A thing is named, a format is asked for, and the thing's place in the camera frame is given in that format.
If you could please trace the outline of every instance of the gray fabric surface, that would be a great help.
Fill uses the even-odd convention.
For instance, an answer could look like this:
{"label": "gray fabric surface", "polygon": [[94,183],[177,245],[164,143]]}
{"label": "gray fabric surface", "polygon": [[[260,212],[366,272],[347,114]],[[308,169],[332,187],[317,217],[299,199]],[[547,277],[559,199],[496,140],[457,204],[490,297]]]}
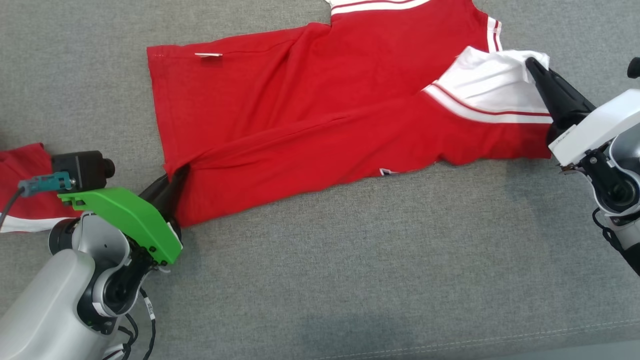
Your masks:
{"label": "gray fabric surface", "polygon": [[[637,82],[637,0],[479,0],[505,48],[551,55],[595,103]],[[113,186],[162,174],[145,47],[328,21],[322,0],[0,0],[0,149],[99,149]],[[474,359],[640,339],[637,276],[551,161],[438,164],[184,231],[146,282],[152,359]],[[47,254],[0,235],[0,313]],[[149,336],[143,331],[131,359]]]}

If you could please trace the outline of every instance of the red fabric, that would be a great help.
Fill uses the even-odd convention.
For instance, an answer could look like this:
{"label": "red fabric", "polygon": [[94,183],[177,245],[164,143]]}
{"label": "red fabric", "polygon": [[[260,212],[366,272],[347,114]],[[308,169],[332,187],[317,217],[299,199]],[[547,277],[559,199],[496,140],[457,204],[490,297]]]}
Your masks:
{"label": "red fabric", "polygon": [[[0,204],[2,204],[2,208],[18,190],[20,180],[51,173],[51,157],[41,143],[0,152]],[[76,217],[80,213],[74,211],[70,206],[64,206],[54,192],[19,197],[9,210],[9,215],[12,217],[30,220]]]}
{"label": "red fabric", "polygon": [[[379,176],[381,167],[548,156],[544,144],[524,147],[547,126],[523,138],[519,125],[472,123],[419,93],[466,46],[495,49],[488,31],[471,0],[431,0],[336,14],[331,26],[149,47],[165,169],[191,165],[180,224]],[[445,126],[442,117],[453,118]],[[515,133],[516,144],[505,142]]]}

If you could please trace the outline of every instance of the green bracket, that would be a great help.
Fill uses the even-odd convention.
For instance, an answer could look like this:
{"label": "green bracket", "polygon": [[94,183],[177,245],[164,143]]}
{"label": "green bracket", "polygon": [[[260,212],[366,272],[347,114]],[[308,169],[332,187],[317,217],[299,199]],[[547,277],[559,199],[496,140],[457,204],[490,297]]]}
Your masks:
{"label": "green bracket", "polygon": [[145,247],[159,264],[163,261],[173,264],[182,251],[182,244],[160,212],[125,188],[63,193],[58,194],[58,197],[62,201],[70,201],[76,210],[93,211],[138,245]]}

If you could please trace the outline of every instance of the stitched seam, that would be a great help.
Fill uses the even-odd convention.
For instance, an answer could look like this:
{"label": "stitched seam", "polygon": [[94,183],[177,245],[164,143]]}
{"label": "stitched seam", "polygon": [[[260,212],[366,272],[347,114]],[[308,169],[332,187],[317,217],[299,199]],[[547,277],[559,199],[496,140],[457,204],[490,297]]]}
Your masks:
{"label": "stitched seam", "polygon": [[[556,334],[556,335],[550,335],[550,336],[542,336],[542,337],[539,337],[539,338],[528,338],[528,339],[540,339],[540,338],[548,338],[548,337],[551,337],[551,336],[577,334],[577,333],[580,333],[580,332],[587,332],[587,331],[614,329],[616,327],[622,327],[622,326],[633,326],[633,325],[638,325],[637,322],[640,322],[640,319],[621,320],[621,321],[617,321],[617,322],[597,323],[597,324],[594,324],[594,325],[587,325],[587,326],[580,326],[580,327],[570,327],[570,328],[567,328],[567,329],[559,329],[559,330],[551,330],[551,331],[532,332],[530,334],[500,336],[500,337],[497,337],[497,338],[486,338],[486,339],[478,339],[478,340],[456,341],[456,342],[453,342],[453,343],[442,343],[442,344],[435,344],[435,345],[425,345],[425,346],[421,346],[421,347],[397,348],[397,349],[393,349],[393,350],[380,350],[380,351],[373,351],[373,352],[361,352],[361,353],[358,353],[358,354],[325,356],[325,357],[317,357],[317,358],[312,359],[312,360],[339,359],[339,358],[342,358],[342,357],[351,357],[351,356],[359,356],[359,355],[372,355],[372,354],[380,354],[380,353],[383,353],[383,352],[402,352],[402,351],[407,351],[407,350],[417,350],[417,349],[420,349],[420,348],[446,347],[446,346],[449,346],[449,345],[459,345],[459,344],[476,343],[476,342],[487,342],[487,341],[491,341],[491,340],[501,340],[501,339],[511,339],[511,338],[523,338],[523,337],[526,337],[526,336],[551,334],[553,332],[571,331],[571,330],[578,330],[578,329],[587,329],[589,327],[596,327],[596,326],[603,326],[603,325],[613,325],[613,324],[616,324],[616,323],[630,323],[630,324],[625,324],[625,325],[617,325],[617,326],[614,326],[614,327],[605,327],[605,328],[601,328],[601,329],[590,329],[590,330],[586,330],[586,331],[571,332],[571,333],[566,333],[566,334]],[[498,341],[498,342],[493,341],[493,342],[489,342],[489,344],[505,343],[505,342],[509,342],[509,341],[520,341],[520,340],[525,340],[525,339],[515,339],[515,340],[506,340],[506,341]],[[406,353],[406,354],[388,354],[388,355],[372,356],[372,357],[371,356],[370,357],[358,357],[358,358],[350,359],[350,360],[370,359],[370,358],[373,358],[373,357],[392,356],[392,355],[417,354],[419,352],[447,350],[447,349],[451,349],[451,348],[462,348],[462,347],[471,347],[471,346],[478,346],[478,345],[484,345],[484,343],[473,344],[473,345],[463,345],[463,346],[457,346],[457,347],[440,348],[440,349],[434,349],[434,350],[423,350],[423,351],[417,351],[417,352],[410,352],[410,353]]]}

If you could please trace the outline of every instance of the red stripe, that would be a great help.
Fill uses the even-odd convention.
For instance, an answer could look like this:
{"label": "red stripe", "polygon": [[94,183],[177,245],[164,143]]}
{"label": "red stripe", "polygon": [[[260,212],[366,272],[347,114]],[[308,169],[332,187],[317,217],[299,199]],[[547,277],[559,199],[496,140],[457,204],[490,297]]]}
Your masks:
{"label": "red stripe", "polygon": [[498,47],[498,25],[500,22],[498,20],[495,21],[495,27],[493,28],[493,43],[495,44],[495,50],[500,51],[500,47]]}
{"label": "red stripe", "polygon": [[482,109],[478,109],[478,108],[474,108],[473,106],[469,106],[467,104],[465,104],[464,102],[462,102],[461,100],[459,100],[457,97],[453,96],[452,93],[448,92],[445,88],[443,88],[442,86],[440,86],[439,84],[436,83],[432,83],[431,85],[439,88],[440,90],[442,90],[443,93],[447,94],[451,99],[453,99],[455,102],[457,102],[458,104],[466,107],[469,110],[473,110],[479,113],[483,113],[483,114],[487,114],[487,115],[525,115],[525,116],[544,116],[544,117],[549,117],[551,115],[549,115],[548,113],[528,113],[525,111],[486,111],[486,110],[482,110]]}
{"label": "red stripe", "polygon": [[370,3],[392,3],[392,4],[405,4],[405,3],[410,3],[410,2],[412,2],[412,1],[415,1],[415,0],[404,0],[404,1],[368,0],[368,1],[360,1],[360,2],[357,2],[357,3],[352,3],[352,4],[336,5],[336,6],[334,6],[332,9],[343,8],[343,7],[345,7],[345,6],[351,6],[351,5],[370,4]]}

